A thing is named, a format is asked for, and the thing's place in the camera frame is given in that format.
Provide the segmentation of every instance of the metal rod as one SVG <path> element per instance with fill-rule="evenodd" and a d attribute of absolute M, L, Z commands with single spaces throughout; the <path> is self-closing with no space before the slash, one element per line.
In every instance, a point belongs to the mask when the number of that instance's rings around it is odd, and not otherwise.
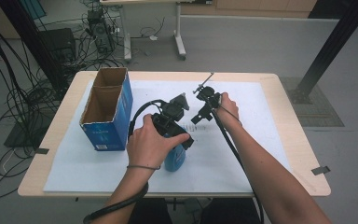
<path fill-rule="evenodd" d="M 203 84 L 205 84 L 213 75 L 214 75 L 214 73 L 211 73 L 211 75 L 208 76 L 208 77 L 205 79 L 205 81 L 203 81 L 201 84 L 199 84 L 199 87 L 198 87 L 195 91 L 193 91 L 193 93 L 195 94 L 197 91 L 200 91 L 201 88 L 203 87 Z"/>
<path fill-rule="evenodd" d="M 298 86 L 292 91 L 292 102 L 301 103 L 308 98 L 316 83 L 324 74 L 325 70 L 336 58 L 342 47 L 358 27 L 358 0 L 352 1 L 347 11 L 339 20 L 331 35 L 327 38 L 324 46 L 319 51 L 306 75 Z"/>

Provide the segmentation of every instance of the black equipment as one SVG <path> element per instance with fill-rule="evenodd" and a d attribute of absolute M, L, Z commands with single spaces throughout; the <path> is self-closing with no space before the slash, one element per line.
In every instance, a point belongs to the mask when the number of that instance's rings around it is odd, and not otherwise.
<path fill-rule="evenodd" d="M 133 116 L 133 120 L 130 122 L 129 137 L 133 133 L 136 118 L 150 105 L 155 105 L 160 110 L 160 113 L 152 115 L 153 124 L 159 134 L 171 137 L 181 133 L 187 133 L 176 123 L 176 121 L 179 121 L 185 114 L 184 109 L 189 109 L 185 94 L 183 93 L 171 99 L 168 103 L 163 100 L 154 100 L 141 106 Z M 190 136 L 190 138 L 182 143 L 182 146 L 184 149 L 188 149 L 193 142 L 194 140 Z"/>
<path fill-rule="evenodd" d="M 197 95 L 197 99 L 205 101 L 205 105 L 199 111 L 199 114 L 191 120 L 194 124 L 197 124 L 202 119 L 211 120 L 213 118 L 211 109 L 218 108 L 220 105 L 221 94 L 219 92 L 214 92 L 214 89 L 208 86 L 200 86 L 199 89 L 200 92 Z"/>
<path fill-rule="evenodd" d="M 87 20 L 98 52 L 108 53 L 113 51 L 112 29 L 110 26 L 106 25 L 106 21 L 103 17 L 103 10 L 89 10 Z"/>
<path fill-rule="evenodd" d="M 76 43 L 71 29 L 40 31 L 39 36 L 56 61 L 71 62 L 76 58 Z"/>

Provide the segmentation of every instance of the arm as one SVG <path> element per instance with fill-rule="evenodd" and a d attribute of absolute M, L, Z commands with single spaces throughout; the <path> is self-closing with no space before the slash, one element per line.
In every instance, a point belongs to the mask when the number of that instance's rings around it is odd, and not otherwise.
<path fill-rule="evenodd" d="M 272 223 L 330 223 L 301 184 L 238 122 L 238 108 L 222 94 L 217 115 L 240 154 L 242 165 Z"/>
<path fill-rule="evenodd" d="M 185 142 L 189 136 L 188 133 L 182 133 L 175 137 L 165 138 L 156 131 L 151 115 L 146 115 L 144 116 L 144 126 L 133 132 L 127 144 L 129 164 L 159 167 L 170 150 Z M 140 192 L 153 173 L 154 170 L 145 168 L 127 169 L 105 206 L 122 202 Z M 92 223 L 128 223 L 134 206 L 135 203 L 97 218 Z"/>

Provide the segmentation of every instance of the blue spray bottle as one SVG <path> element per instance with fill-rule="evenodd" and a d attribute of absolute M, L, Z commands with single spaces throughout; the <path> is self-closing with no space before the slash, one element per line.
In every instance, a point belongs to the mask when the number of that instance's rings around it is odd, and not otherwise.
<path fill-rule="evenodd" d="M 170 172 L 177 171 L 183 164 L 186 158 L 186 151 L 182 144 L 174 147 L 165 158 L 165 169 Z"/>

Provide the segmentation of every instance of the wristband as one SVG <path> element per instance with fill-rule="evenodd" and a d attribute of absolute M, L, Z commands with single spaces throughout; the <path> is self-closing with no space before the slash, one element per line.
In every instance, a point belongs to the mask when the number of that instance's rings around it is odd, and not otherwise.
<path fill-rule="evenodd" d="M 143 165 L 128 165 L 127 168 L 144 168 L 148 170 L 159 170 L 161 166 L 159 167 L 150 167 L 150 166 L 143 166 Z"/>

